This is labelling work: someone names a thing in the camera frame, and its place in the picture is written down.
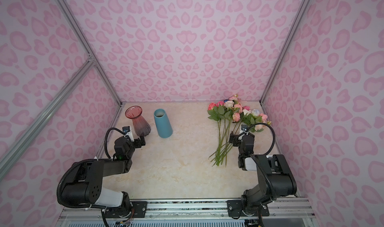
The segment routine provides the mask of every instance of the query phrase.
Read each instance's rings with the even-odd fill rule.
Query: pink patterned wall
[[[91,69],[0,183],[0,225],[54,225],[63,209],[56,187],[75,162],[95,156],[117,110]]]
[[[266,110],[322,226],[384,225],[384,0],[315,0]]]
[[[85,62],[53,0],[0,0],[0,159]]]
[[[301,0],[67,0],[123,101],[258,100]]]

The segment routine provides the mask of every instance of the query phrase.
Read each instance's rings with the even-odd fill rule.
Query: teal ceramic vase
[[[173,130],[170,125],[167,113],[163,109],[156,109],[153,113],[155,118],[155,124],[157,128],[157,133],[161,138],[168,138],[172,135]]]

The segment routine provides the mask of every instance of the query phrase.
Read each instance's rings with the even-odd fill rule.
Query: red glass vase
[[[140,106],[132,106],[127,109],[125,116],[128,119],[132,119],[133,128],[138,136],[147,136],[151,132],[151,126],[144,117],[141,116],[142,111]]]

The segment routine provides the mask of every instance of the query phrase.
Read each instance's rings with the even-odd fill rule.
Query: white rose
[[[244,116],[247,116],[251,113],[251,111],[249,111],[247,109],[243,109],[243,113],[244,113]]]
[[[225,108],[232,108],[233,107],[233,101],[228,100],[227,102],[224,103]]]
[[[257,116],[259,116],[259,114],[260,114],[260,111],[258,109],[252,110],[252,115],[253,116],[257,117]]]

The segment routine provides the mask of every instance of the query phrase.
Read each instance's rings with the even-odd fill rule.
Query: marble tabletop
[[[257,185],[254,171],[238,168],[238,149],[232,148],[227,155],[227,166],[212,166],[208,157],[218,144],[218,128],[208,119],[207,102],[194,103],[128,103],[124,106],[116,128],[132,126],[125,111],[139,105],[142,116],[151,125],[146,136],[146,146],[136,149],[132,167],[126,174],[103,178],[103,187],[125,191],[131,199],[192,199],[192,198],[238,198],[246,189]],[[259,102],[246,102],[252,109],[262,112]],[[162,108],[167,112],[173,128],[171,137],[163,139],[157,134],[153,112]],[[113,131],[108,152],[114,153],[114,140],[121,136]],[[272,142],[267,129],[255,133],[255,154],[266,152]],[[277,154],[276,147],[271,154]]]

